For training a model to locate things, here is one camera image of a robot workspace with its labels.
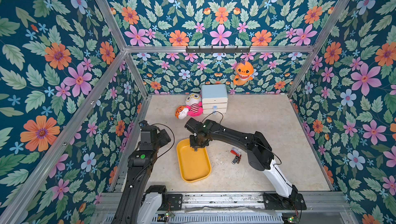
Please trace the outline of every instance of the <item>orange flower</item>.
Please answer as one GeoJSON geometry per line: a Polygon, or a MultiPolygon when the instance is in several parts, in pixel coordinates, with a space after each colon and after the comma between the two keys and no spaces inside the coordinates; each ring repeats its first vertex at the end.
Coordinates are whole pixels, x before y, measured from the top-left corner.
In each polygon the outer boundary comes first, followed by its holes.
{"type": "Polygon", "coordinates": [[[171,42],[173,46],[187,46],[190,39],[186,38],[186,36],[187,34],[185,32],[176,30],[175,32],[171,32],[169,42],[171,42]]]}
{"type": "Polygon", "coordinates": [[[339,54],[341,54],[342,49],[340,48],[341,44],[339,42],[331,43],[327,49],[326,52],[324,53],[324,58],[326,59],[325,62],[327,64],[334,64],[334,62],[337,62],[338,59],[340,58],[339,54]]]}
{"type": "Polygon", "coordinates": [[[384,45],[382,45],[382,48],[377,50],[375,54],[377,55],[375,57],[375,61],[378,62],[378,65],[392,65],[393,61],[396,61],[396,43],[385,43],[384,45]]]}
{"type": "Polygon", "coordinates": [[[78,208],[78,211],[79,211],[80,213],[84,212],[86,206],[87,206],[87,203],[83,203],[83,204],[78,208]]]}
{"type": "Polygon", "coordinates": [[[48,149],[48,143],[52,145],[56,139],[55,135],[60,132],[59,126],[55,125],[54,118],[47,120],[46,116],[37,116],[36,122],[29,120],[23,125],[28,131],[21,133],[21,142],[28,142],[25,147],[32,152],[37,146],[39,152],[45,151],[48,149]]]}
{"type": "Polygon", "coordinates": [[[64,70],[72,62],[70,51],[61,43],[52,43],[51,46],[51,48],[47,47],[44,50],[47,53],[45,55],[46,61],[50,62],[49,65],[51,67],[64,70]]]}
{"type": "Polygon", "coordinates": [[[269,42],[271,42],[271,33],[267,32],[267,30],[262,30],[261,32],[256,32],[255,36],[251,38],[253,42],[253,46],[267,46],[269,42]]]}
{"type": "Polygon", "coordinates": [[[216,12],[216,21],[219,24],[224,24],[224,22],[226,22],[228,20],[227,16],[228,16],[228,12],[227,9],[225,9],[225,7],[219,7],[219,10],[216,12]]]}
{"type": "Polygon", "coordinates": [[[206,15],[209,15],[210,14],[210,8],[205,8],[205,10],[204,10],[204,14],[206,14],[206,15]]]}
{"type": "Polygon", "coordinates": [[[312,126],[316,133],[320,133],[323,131],[323,124],[318,119],[314,121],[314,125],[312,126]]]}
{"type": "Polygon", "coordinates": [[[362,219],[363,224],[379,224],[378,220],[375,220],[372,215],[363,215],[362,219]]]}
{"type": "Polygon", "coordinates": [[[322,15],[322,13],[322,7],[314,6],[312,9],[309,9],[304,16],[305,23],[313,24],[315,21],[319,20],[319,16],[322,15]]]}
{"type": "Polygon", "coordinates": [[[118,121],[118,124],[116,126],[116,134],[120,137],[124,133],[125,130],[125,122],[124,121],[118,121]]]}
{"type": "Polygon", "coordinates": [[[137,106],[137,113],[139,114],[140,112],[140,108],[142,108],[142,103],[139,103],[139,105],[137,106]]]}
{"type": "Polygon", "coordinates": [[[334,184],[334,179],[332,178],[333,173],[332,173],[331,171],[329,171],[329,167],[323,166],[323,168],[324,168],[324,170],[325,170],[326,173],[327,173],[327,177],[329,178],[330,183],[331,183],[331,184],[334,184]]]}
{"type": "Polygon", "coordinates": [[[124,19],[131,25],[137,24],[137,21],[139,20],[139,16],[136,11],[132,10],[131,7],[123,7],[121,15],[124,16],[124,19]]]}
{"type": "Polygon", "coordinates": [[[241,9],[239,9],[239,8],[234,8],[234,14],[235,15],[238,15],[238,14],[240,14],[241,13],[241,9]]]}
{"type": "Polygon", "coordinates": [[[151,86],[151,88],[154,88],[155,90],[160,90],[161,89],[161,83],[158,83],[158,82],[156,82],[156,81],[152,81],[151,83],[150,83],[150,86],[151,86]]]}
{"type": "Polygon", "coordinates": [[[110,172],[110,178],[108,179],[108,183],[111,184],[114,179],[114,175],[116,174],[117,167],[114,167],[113,170],[110,172]]]}
{"type": "Polygon", "coordinates": [[[110,45],[108,42],[102,42],[100,44],[102,47],[100,48],[100,53],[102,54],[102,59],[105,61],[107,64],[110,65],[114,61],[114,58],[116,57],[116,54],[114,53],[113,46],[110,45]]]}
{"type": "Polygon", "coordinates": [[[282,89],[286,86],[286,82],[285,81],[280,81],[280,82],[276,82],[275,83],[275,89],[282,89]]]}

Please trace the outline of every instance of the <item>black cable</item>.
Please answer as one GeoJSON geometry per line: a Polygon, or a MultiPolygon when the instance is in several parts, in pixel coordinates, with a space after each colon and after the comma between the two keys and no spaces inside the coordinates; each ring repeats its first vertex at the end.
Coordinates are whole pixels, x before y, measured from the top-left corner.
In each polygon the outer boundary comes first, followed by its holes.
{"type": "Polygon", "coordinates": [[[172,129],[169,128],[168,126],[166,126],[165,124],[162,124],[162,123],[155,123],[155,124],[151,124],[151,125],[157,125],[157,124],[160,124],[160,125],[162,125],[162,126],[167,127],[167,128],[172,132],[172,135],[173,135],[173,143],[172,143],[172,146],[171,146],[168,150],[166,150],[165,153],[163,153],[163,154],[161,154],[160,156],[158,156],[153,162],[149,163],[147,166],[145,166],[143,169],[141,169],[140,172],[137,173],[135,179],[132,181],[132,184],[131,184],[132,187],[133,187],[133,184],[135,183],[135,181],[138,180],[139,178],[141,178],[144,174],[141,174],[139,177],[138,177],[138,175],[139,175],[144,169],[146,169],[148,166],[150,166],[152,163],[156,162],[161,156],[163,156],[164,154],[166,154],[166,152],[168,152],[169,150],[171,150],[171,148],[172,148],[173,145],[175,144],[175,134],[173,133],[172,129]]]}

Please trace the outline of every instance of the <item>pink flower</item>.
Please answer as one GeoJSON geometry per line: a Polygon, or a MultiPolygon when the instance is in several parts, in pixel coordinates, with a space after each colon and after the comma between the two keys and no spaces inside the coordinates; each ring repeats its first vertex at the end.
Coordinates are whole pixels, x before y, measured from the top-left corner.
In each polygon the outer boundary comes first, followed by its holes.
{"type": "Polygon", "coordinates": [[[196,53],[183,53],[186,57],[184,58],[186,61],[190,60],[190,62],[194,62],[195,59],[198,59],[196,53]]]}
{"type": "Polygon", "coordinates": [[[241,59],[244,59],[245,58],[245,61],[247,62],[249,59],[250,60],[253,60],[254,59],[254,55],[255,55],[256,53],[244,53],[242,56],[241,56],[241,59]]]}
{"type": "Polygon", "coordinates": [[[349,67],[352,67],[352,71],[355,71],[355,69],[359,70],[360,65],[362,65],[362,64],[363,64],[363,61],[360,60],[360,57],[358,57],[357,59],[353,58],[352,63],[349,65],[349,67]]]}
{"type": "Polygon", "coordinates": [[[168,68],[170,68],[171,66],[169,66],[168,62],[162,61],[161,62],[161,68],[164,68],[165,70],[167,70],[168,68]]]}
{"type": "Polygon", "coordinates": [[[324,155],[324,152],[325,152],[326,150],[327,150],[327,149],[325,149],[325,148],[323,147],[323,145],[321,145],[321,146],[319,146],[318,152],[320,152],[321,155],[324,155]]]}
{"type": "Polygon", "coordinates": [[[315,57],[315,60],[312,62],[312,65],[314,65],[312,67],[312,70],[315,70],[316,72],[319,71],[319,68],[323,66],[323,64],[321,63],[321,61],[323,60],[323,57],[315,57]]]}
{"type": "Polygon", "coordinates": [[[200,33],[202,33],[202,31],[205,30],[204,24],[199,22],[197,22],[194,28],[196,29],[195,32],[200,32],[200,33]]]}
{"type": "Polygon", "coordinates": [[[270,62],[270,69],[276,68],[276,65],[279,65],[279,63],[277,63],[276,60],[274,60],[273,62],[270,62]]]}
{"type": "Polygon", "coordinates": [[[137,31],[133,25],[130,25],[129,29],[131,32],[124,32],[124,34],[128,38],[132,38],[130,40],[131,45],[139,44],[139,46],[144,46],[144,43],[150,43],[150,40],[144,37],[146,35],[145,29],[139,29],[139,31],[137,31]]]}
{"type": "Polygon", "coordinates": [[[229,36],[231,36],[232,32],[230,32],[230,31],[224,32],[224,30],[225,30],[224,25],[221,24],[221,25],[219,25],[219,26],[217,27],[218,33],[215,32],[215,31],[211,31],[211,32],[210,32],[210,35],[214,38],[214,39],[212,40],[212,44],[213,44],[213,45],[219,43],[219,45],[221,46],[221,42],[222,42],[223,44],[225,44],[225,45],[229,44],[229,41],[228,41],[228,39],[226,39],[226,38],[228,38],[229,36]]]}
{"type": "Polygon", "coordinates": [[[166,58],[171,58],[172,62],[174,62],[175,58],[179,59],[180,57],[177,55],[177,53],[167,53],[166,58]]]}
{"type": "Polygon", "coordinates": [[[311,142],[312,144],[315,144],[315,139],[313,138],[313,137],[315,136],[315,132],[314,132],[314,131],[311,131],[311,129],[309,128],[309,126],[305,127],[305,130],[306,130],[306,134],[307,134],[308,137],[309,137],[310,142],[311,142]]]}
{"type": "Polygon", "coordinates": [[[74,144],[75,139],[81,139],[81,134],[79,133],[82,129],[82,126],[77,130],[77,133],[74,135],[74,137],[70,141],[70,145],[74,144]]]}
{"type": "Polygon", "coordinates": [[[73,97],[77,97],[80,95],[80,89],[83,94],[88,95],[88,93],[92,90],[91,84],[88,83],[87,81],[92,79],[92,74],[91,73],[86,73],[84,74],[84,66],[82,64],[77,65],[77,72],[74,68],[68,67],[69,74],[73,77],[66,77],[63,80],[63,83],[65,83],[68,86],[74,86],[72,93],[73,97]]]}
{"type": "Polygon", "coordinates": [[[305,30],[303,31],[303,29],[299,28],[296,31],[297,37],[294,37],[290,40],[291,43],[296,43],[296,46],[300,46],[301,44],[305,45],[309,45],[311,40],[309,39],[310,37],[315,36],[318,32],[317,31],[312,31],[312,24],[310,24],[309,26],[307,26],[305,28],[305,30]]]}
{"type": "Polygon", "coordinates": [[[52,196],[52,201],[55,200],[56,198],[62,200],[63,192],[69,191],[69,187],[66,187],[68,184],[69,184],[69,180],[63,182],[63,179],[60,179],[58,182],[58,186],[52,187],[52,192],[55,192],[55,194],[52,196]]]}
{"type": "Polygon", "coordinates": [[[102,193],[95,196],[95,201],[93,203],[97,205],[98,203],[101,203],[101,200],[102,200],[102,193]]]}
{"type": "Polygon", "coordinates": [[[376,121],[372,120],[370,122],[370,126],[368,126],[367,124],[364,124],[363,128],[364,128],[365,131],[368,131],[368,132],[365,132],[363,134],[363,137],[364,138],[370,138],[371,137],[372,144],[374,144],[374,145],[377,144],[377,142],[378,142],[377,138],[380,141],[383,141],[383,142],[387,141],[387,138],[383,134],[380,134],[382,132],[385,132],[386,127],[385,126],[379,126],[377,128],[377,122],[376,121]]]}
{"type": "Polygon", "coordinates": [[[88,70],[89,72],[91,72],[91,68],[93,67],[91,59],[87,60],[87,58],[84,57],[84,61],[81,62],[81,64],[84,66],[84,70],[88,70]]]}
{"type": "Polygon", "coordinates": [[[65,164],[62,162],[64,162],[67,159],[67,157],[69,157],[69,155],[65,153],[59,158],[58,163],[55,165],[55,167],[52,168],[51,172],[49,173],[50,178],[55,176],[57,168],[59,171],[63,171],[66,169],[65,164]]]}
{"type": "Polygon", "coordinates": [[[330,82],[331,78],[334,76],[334,73],[332,73],[333,67],[324,68],[324,72],[321,74],[323,76],[323,82],[327,81],[328,83],[330,82]]]}
{"type": "Polygon", "coordinates": [[[151,30],[151,28],[150,29],[145,29],[145,32],[146,32],[146,36],[148,36],[150,39],[153,39],[153,38],[155,38],[155,32],[154,31],[152,31],[151,30]]]}
{"type": "Polygon", "coordinates": [[[350,123],[349,121],[346,122],[346,125],[344,125],[345,133],[350,135],[350,137],[353,137],[353,134],[358,132],[358,130],[355,127],[355,123],[350,123]]]}
{"type": "Polygon", "coordinates": [[[204,62],[204,60],[202,60],[201,62],[199,62],[197,64],[198,64],[198,69],[201,69],[201,71],[206,69],[207,64],[204,62]]]}
{"type": "Polygon", "coordinates": [[[321,90],[321,92],[322,92],[322,97],[324,97],[324,98],[327,98],[327,97],[330,96],[330,89],[327,88],[327,87],[324,87],[324,88],[321,90]]]}
{"type": "Polygon", "coordinates": [[[90,137],[92,137],[92,134],[96,134],[96,129],[98,127],[95,125],[95,123],[88,123],[88,129],[87,129],[87,133],[90,134],[90,137]]]}
{"type": "Polygon", "coordinates": [[[246,24],[246,22],[244,22],[243,24],[239,23],[239,27],[237,27],[236,29],[239,31],[239,33],[241,33],[241,32],[245,32],[247,28],[249,27],[246,24]]]}
{"type": "Polygon", "coordinates": [[[56,86],[55,89],[57,91],[59,91],[59,92],[56,93],[56,96],[58,96],[58,97],[62,96],[63,100],[66,99],[66,96],[70,96],[71,95],[71,93],[68,92],[70,90],[70,87],[69,86],[65,87],[65,84],[63,82],[61,83],[60,87],[56,86]]]}
{"type": "Polygon", "coordinates": [[[289,31],[286,31],[286,37],[291,38],[296,35],[296,29],[290,28],[289,31]]]}
{"type": "Polygon", "coordinates": [[[272,58],[272,57],[273,57],[272,52],[266,52],[266,53],[261,52],[261,55],[260,55],[260,58],[263,58],[264,61],[266,61],[268,58],[272,58]]]}
{"type": "Polygon", "coordinates": [[[360,73],[354,72],[350,76],[352,77],[353,80],[357,81],[353,83],[352,85],[352,90],[358,90],[360,87],[362,87],[362,94],[364,96],[367,96],[367,94],[370,91],[369,85],[372,87],[379,87],[382,85],[381,81],[379,79],[373,78],[376,76],[379,71],[381,70],[380,66],[373,67],[370,69],[369,73],[367,73],[369,70],[369,66],[366,63],[363,63],[362,66],[360,67],[360,73]]]}
{"type": "Polygon", "coordinates": [[[392,88],[393,90],[390,91],[390,95],[396,95],[396,85],[390,85],[390,88],[392,88]]]}
{"type": "Polygon", "coordinates": [[[387,161],[387,166],[394,167],[396,165],[396,147],[395,146],[392,147],[392,152],[385,151],[384,155],[385,157],[390,159],[389,161],[387,161]]]}
{"type": "Polygon", "coordinates": [[[396,184],[395,184],[395,178],[393,176],[390,176],[389,179],[387,177],[382,177],[382,179],[384,180],[384,184],[382,185],[382,187],[384,187],[385,189],[389,189],[389,193],[394,196],[395,195],[395,188],[396,188],[396,184]]]}

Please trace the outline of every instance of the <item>dark teal wallpaper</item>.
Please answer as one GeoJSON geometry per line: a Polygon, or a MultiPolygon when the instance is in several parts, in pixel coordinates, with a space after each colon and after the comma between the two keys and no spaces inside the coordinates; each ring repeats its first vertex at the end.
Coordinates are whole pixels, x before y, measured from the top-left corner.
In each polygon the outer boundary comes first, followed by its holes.
{"type": "Polygon", "coordinates": [[[395,223],[396,0],[351,0],[293,96],[329,179],[364,224],[395,223]]]}

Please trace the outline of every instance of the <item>drawer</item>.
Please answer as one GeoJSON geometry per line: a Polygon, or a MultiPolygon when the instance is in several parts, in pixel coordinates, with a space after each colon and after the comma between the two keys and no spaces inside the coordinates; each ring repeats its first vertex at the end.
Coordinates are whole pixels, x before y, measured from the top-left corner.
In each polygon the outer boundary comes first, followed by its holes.
{"type": "Polygon", "coordinates": [[[227,103],[213,103],[213,104],[203,104],[202,107],[204,109],[211,109],[213,106],[217,106],[217,108],[227,108],[227,103]]]}
{"type": "MultiPolygon", "coordinates": [[[[216,111],[217,111],[217,112],[220,112],[220,113],[225,113],[225,112],[227,111],[227,108],[219,108],[219,109],[217,109],[216,111]]],[[[210,113],[212,113],[212,112],[214,112],[213,109],[204,109],[204,114],[210,114],[210,113]]]]}

